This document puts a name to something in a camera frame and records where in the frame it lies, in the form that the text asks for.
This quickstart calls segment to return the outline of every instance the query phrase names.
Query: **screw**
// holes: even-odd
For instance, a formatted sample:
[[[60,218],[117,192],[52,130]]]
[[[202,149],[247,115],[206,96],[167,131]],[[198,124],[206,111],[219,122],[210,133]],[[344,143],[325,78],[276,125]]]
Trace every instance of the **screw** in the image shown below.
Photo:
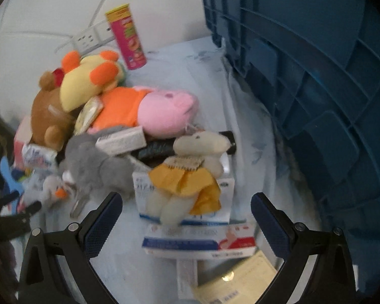
[[[75,232],[79,228],[79,224],[77,223],[72,223],[71,225],[68,226],[68,230],[71,232]]]
[[[342,234],[343,234],[342,230],[341,230],[339,227],[335,227],[335,228],[333,229],[333,232],[334,232],[336,235],[342,235]]]
[[[304,231],[306,229],[306,226],[303,223],[295,223],[294,227],[297,231]]]
[[[41,229],[39,228],[39,227],[37,227],[36,229],[33,229],[32,230],[32,232],[31,232],[31,234],[33,235],[33,236],[37,236],[38,234],[40,234],[41,233]]]

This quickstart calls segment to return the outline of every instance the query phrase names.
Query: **pink snack tube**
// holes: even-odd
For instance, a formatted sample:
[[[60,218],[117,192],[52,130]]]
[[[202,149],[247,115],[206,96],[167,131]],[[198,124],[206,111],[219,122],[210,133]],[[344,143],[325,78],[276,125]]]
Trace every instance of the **pink snack tube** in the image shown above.
[[[146,57],[143,53],[137,30],[135,29],[130,5],[124,4],[106,12],[106,18],[116,37],[127,68],[129,70],[136,70],[144,66],[146,64]]]

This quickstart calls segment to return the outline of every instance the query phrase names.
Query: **pink pig plush toy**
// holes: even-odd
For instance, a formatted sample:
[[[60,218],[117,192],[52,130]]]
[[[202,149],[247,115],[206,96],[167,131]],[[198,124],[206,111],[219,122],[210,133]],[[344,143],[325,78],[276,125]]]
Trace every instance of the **pink pig plush toy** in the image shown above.
[[[93,131],[142,126],[145,134],[156,139],[183,135],[199,108],[196,96],[179,90],[117,87],[100,97],[104,108],[93,123]]]

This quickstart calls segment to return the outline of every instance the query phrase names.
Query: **gray plush toy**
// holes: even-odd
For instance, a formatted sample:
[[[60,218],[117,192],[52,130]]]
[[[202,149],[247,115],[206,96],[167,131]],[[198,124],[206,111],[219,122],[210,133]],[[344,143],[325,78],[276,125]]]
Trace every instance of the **gray plush toy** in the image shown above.
[[[127,199],[134,191],[134,167],[130,160],[109,156],[95,146],[98,138],[122,129],[113,127],[94,135],[73,136],[66,146],[65,160],[61,163],[65,170],[64,180],[74,183],[79,191],[98,203],[110,192],[117,192]]]

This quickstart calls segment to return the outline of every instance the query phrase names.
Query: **blue plastic bin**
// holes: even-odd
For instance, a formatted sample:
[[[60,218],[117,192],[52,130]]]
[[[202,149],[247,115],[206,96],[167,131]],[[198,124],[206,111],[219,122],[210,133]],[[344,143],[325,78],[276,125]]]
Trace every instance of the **blue plastic bin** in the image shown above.
[[[325,229],[344,229],[359,287],[380,280],[380,14],[369,0],[203,0],[296,155]]]

